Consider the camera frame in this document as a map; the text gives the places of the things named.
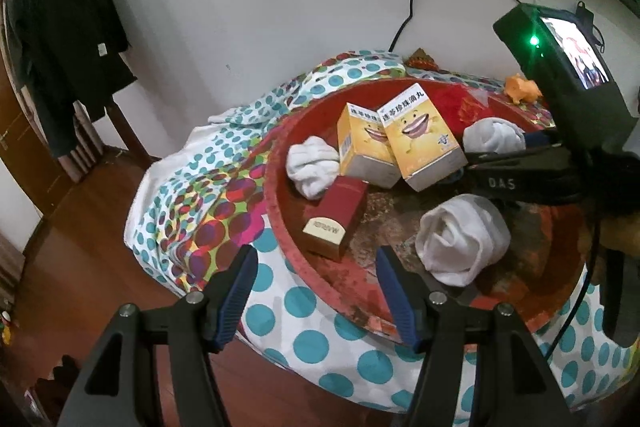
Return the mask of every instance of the white wall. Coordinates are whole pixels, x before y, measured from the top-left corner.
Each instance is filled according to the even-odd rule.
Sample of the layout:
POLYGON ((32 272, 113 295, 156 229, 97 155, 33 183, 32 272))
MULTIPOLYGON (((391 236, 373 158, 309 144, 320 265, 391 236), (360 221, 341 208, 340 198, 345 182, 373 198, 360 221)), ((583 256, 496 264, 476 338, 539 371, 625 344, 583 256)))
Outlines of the white wall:
POLYGON ((31 203, 20 185, 0 161, 0 233, 18 251, 23 251, 27 241, 42 218, 40 211, 31 203))
MULTIPOLYGON (((577 0, 523 0, 573 9, 577 0)), ((640 85, 640 24, 617 0, 584 0, 630 107, 640 85)), ((151 154, 179 149, 206 118, 252 100, 347 49, 386 48, 408 0, 115 0, 139 82, 116 96, 151 154)), ((504 77, 518 70, 492 31, 511 0, 415 0, 397 51, 427 50, 443 68, 504 77)), ((120 144, 108 122, 98 128, 120 144)))

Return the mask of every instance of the blue gripper pad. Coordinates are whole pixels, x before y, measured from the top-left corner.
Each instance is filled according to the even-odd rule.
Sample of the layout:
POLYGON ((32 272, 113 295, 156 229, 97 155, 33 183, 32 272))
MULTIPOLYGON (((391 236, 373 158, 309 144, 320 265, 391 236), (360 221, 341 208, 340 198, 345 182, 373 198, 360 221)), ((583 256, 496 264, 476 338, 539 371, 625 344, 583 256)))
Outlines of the blue gripper pad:
POLYGON ((258 253, 255 248, 244 245, 238 252, 238 256, 242 254, 244 254, 244 259, 241 260, 240 266, 234 266, 234 263, 232 263, 227 270, 227 272, 236 271, 237 274, 218 309, 216 336, 214 338, 214 343, 218 346, 218 349, 222 349, 233 340, 244 306, 258 273, 258 253))
POLYGON ((376 252, 376 272, 382 293, 385 295, 386 304, 391 310, 391 315, 396 323, 396 328, 398 328, 400 338, 405 344, 412 346, 412 349, 418 353, 422 340, 418 336, 414 309, 411 306, 407 293, 402 287, 397 272, 398 269, 404 271, 393 249, 391 247, 379 247, 376 252))

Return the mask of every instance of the black jacket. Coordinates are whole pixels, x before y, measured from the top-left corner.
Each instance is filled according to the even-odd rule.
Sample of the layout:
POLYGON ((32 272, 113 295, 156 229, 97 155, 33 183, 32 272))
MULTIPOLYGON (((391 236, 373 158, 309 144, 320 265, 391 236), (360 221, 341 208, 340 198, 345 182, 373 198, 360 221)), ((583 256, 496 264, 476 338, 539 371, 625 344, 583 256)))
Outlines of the black jacket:
POLYGON ((7 0, 8 45, 55 156, 77 145, 73 102, 92 121, 135 80, 118 52, 127 38, 112 0, 7 0))

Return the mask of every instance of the cartoon smile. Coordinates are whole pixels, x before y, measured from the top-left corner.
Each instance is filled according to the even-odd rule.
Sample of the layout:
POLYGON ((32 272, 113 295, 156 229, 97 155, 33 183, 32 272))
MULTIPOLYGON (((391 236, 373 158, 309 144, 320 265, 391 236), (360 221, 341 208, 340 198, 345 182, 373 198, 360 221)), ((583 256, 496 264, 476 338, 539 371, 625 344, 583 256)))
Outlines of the cartoon smile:
POLYGON ((367 134, 377 142, 387 141, 386 134, 378 131, 377 129, 372 129, 371 127, 365 127, 364 130, 367 131, 367 134))
POLYGON ((408 136, 412 140, 415 140, 417 137, 429 132, 430 124, 431 122, 429 121, 428 114, 417 116, 414 121, 404 126, 402 134, 408 136))

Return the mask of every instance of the orange pig figurine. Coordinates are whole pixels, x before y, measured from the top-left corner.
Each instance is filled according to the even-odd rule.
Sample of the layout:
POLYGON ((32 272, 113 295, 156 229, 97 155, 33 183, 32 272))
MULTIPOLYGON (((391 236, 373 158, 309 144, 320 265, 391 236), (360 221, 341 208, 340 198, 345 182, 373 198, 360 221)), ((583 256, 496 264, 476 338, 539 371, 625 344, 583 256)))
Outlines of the orange pig figurine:
POLYGON ((542 96, 538 84, 533 80, 527 80, 516 73, 508 76, 504 83, 504 93, 513 100, 513 103, 533 103, 542 96))

